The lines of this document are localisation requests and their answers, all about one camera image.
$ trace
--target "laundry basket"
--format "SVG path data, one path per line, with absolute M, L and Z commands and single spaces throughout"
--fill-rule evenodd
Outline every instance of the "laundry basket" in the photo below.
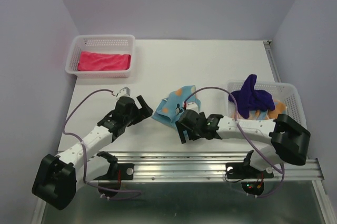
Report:
M 77 69 L 82 51 L 105 54 L 130 54 L 127 70 L 85 71 Z M 135 61 L 135 37 L 132 35 L 85 35 L 74 38 L 68 54 L 65 70 L 79 78 L 127 78 Z
M 229 92 L 241 90 L 244 81 L 242 80 L 230 80 L 227 82 L 226 89 Z M 286 113 L 304 128 L 306 128 L 305 115 L 300 99 L 300 95 L 297 89 L 286 83 L 274 83 L 274 82 L 256 82 L 255 90 L 265 90 L 273 96 L 273 99 L 277 99 L 285 103 L 287 110 Z M 231 116 L 234 113 L 234 104 L 228 101 L 226 96 L 226 108 L 227 115 Z

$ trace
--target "red cloth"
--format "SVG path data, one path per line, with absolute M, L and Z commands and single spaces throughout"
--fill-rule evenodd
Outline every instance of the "red cloth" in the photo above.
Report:
M 82 52 L 77 69 L 80 71 L 127 70 L 130 67 L 130 60 L 130 54 Z

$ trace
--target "purple cloth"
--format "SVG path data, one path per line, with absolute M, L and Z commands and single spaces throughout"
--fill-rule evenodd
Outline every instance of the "purple cloth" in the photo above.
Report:
M 245 118 L 249 118 L 249 111 L 252 110 L 275 110 L 275 104 L 273 97 L 265 90 L 255 90 L 257 76 L 251 74 L 248 76 L 240 91 L 232 92 L 232 95 L 237 101 L 237 108 L 239 114 Z M 229 96 L 228 100 L 233 102 L 233 99 Z

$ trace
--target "white table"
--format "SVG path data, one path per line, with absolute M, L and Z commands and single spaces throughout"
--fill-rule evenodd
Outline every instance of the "white table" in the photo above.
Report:
M 111 89 L 119 91 L 127 86 L 131 96 L 142 95 L 155 110 L 161 99 L 185 85 L 224 87 L 230 79 L 245 80 L 251 73 L 260 81 L 273 82 L 273 74 L 262 41 L 232 40 L 137 40 L 136 64 L 126 79 L 77 79 L 69 112 L 92 91 Z M 224 100 L 227 94 L 218 90 L 198 93 L 201 111 L 226 114 Z M 71 131 L 84 137 L 97 122 L 115 107 L 115 99 L 107 92 L 95 94 L 75 113 L 67 125 Z M 76 143 L 71 136 L 62 136 L 58 151 Z M 126 129 L 106 151 L 124 152 L 208 152 L 249 151 L 243 140 L 188 141 L 181 144 L 178 133 L 152 118 Z

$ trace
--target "gray wall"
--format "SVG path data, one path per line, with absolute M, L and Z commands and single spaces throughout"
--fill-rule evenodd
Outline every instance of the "gray wall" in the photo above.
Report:
M 293 83 L 312 133 L 310 157 L 318 157 L 324 186 L 337 210 L 337 0 L 296 0 L 272 50 L 283 82 Z
M 63 0 L 81 34 L 272 38 L 295 0 Z
M 30 223 L 41 159 L 55 153 L 74 79 L 76 27 L 62 0 L 0 0 L 0 222 Z

